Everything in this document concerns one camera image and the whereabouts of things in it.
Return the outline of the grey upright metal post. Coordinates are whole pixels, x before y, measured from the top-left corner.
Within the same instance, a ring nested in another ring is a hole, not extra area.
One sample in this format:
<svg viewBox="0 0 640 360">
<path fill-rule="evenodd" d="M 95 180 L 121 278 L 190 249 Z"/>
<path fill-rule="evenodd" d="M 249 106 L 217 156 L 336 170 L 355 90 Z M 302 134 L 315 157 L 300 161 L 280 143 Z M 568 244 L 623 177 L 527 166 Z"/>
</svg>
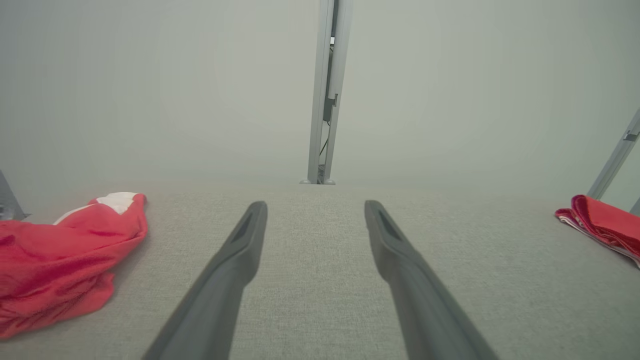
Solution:
<svg viewBox="0 0 640 360">
<path fill-rule="evenodd" d="M 331 171 L 353 18 L 354 0 L 319 1 L 308 164 L 301 184 L 336 184 Z"/>
</svg>

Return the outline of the red shorts with number print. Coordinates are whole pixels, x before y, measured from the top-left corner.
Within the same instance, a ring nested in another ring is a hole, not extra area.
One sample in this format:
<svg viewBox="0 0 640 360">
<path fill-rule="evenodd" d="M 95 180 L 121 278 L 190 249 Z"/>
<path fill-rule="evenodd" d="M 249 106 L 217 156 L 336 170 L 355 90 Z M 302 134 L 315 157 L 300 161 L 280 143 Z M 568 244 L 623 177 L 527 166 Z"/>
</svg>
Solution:
<svg viewBox="0 0 640 360">
<path fill-rule="evenodd" d="M 112 269 L 147 235 L 146 202 L 110 193 L 55 223 L 0 221 L 0 339 L 100 310 L 114 294 Z"/>
</svg>

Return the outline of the dark grey frame strut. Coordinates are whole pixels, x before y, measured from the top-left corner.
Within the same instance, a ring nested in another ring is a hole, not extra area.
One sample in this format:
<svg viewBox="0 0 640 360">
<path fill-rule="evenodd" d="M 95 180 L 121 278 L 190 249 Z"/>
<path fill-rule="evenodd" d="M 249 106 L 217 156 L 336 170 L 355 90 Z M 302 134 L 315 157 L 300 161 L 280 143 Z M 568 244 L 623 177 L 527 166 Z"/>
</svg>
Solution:
<svg viewBox="0 0 640 360">
<path fill-rule="evenodd" d="M 7 178 L 0 170 L 0 221 L 23 221 L 30 215 L 20 206 Z"/>
</svg>

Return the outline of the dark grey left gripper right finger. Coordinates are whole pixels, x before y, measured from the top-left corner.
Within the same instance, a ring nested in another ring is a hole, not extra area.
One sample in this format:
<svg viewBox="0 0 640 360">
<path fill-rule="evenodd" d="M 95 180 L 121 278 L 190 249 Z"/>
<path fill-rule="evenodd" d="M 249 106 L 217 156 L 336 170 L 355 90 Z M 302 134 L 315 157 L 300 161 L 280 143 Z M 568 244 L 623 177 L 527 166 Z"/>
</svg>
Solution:
<svg viewBox="0 0 640 360">
<path fill-rule="evenodd" d="M 372 256 L 390 287 L 410 360 L 499 360 L 381 202 L 364 205 Z"/>
</svg>

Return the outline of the red shirt with white sleeves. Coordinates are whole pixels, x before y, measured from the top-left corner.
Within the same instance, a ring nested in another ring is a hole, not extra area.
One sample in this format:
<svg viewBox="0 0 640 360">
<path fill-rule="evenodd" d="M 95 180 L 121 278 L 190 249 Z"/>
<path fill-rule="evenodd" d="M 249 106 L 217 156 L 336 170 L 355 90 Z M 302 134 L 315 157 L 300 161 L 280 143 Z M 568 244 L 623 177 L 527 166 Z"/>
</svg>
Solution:
<svg viewBox="0 0 640 360">
<path fill-rule="evenodd" d="M 585 194 L 574 196 L 569 208 L 560 208 L 554 215 L 640 269 L 640 216 Z"/>
</svg>

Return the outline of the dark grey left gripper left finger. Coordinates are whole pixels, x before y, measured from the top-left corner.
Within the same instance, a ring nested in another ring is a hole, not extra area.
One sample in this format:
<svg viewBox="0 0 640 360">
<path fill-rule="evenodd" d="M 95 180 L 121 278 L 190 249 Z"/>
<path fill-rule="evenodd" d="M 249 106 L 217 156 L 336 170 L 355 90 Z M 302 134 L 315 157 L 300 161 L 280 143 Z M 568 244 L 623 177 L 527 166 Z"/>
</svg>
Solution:
<svg viewBox="0 0 640 360">
<path fill-rule="evenodd" d="M 228 360 L 243 291 L 258 273 L 268 206 L 253 202 L 142 360 Z"/>
</svg>

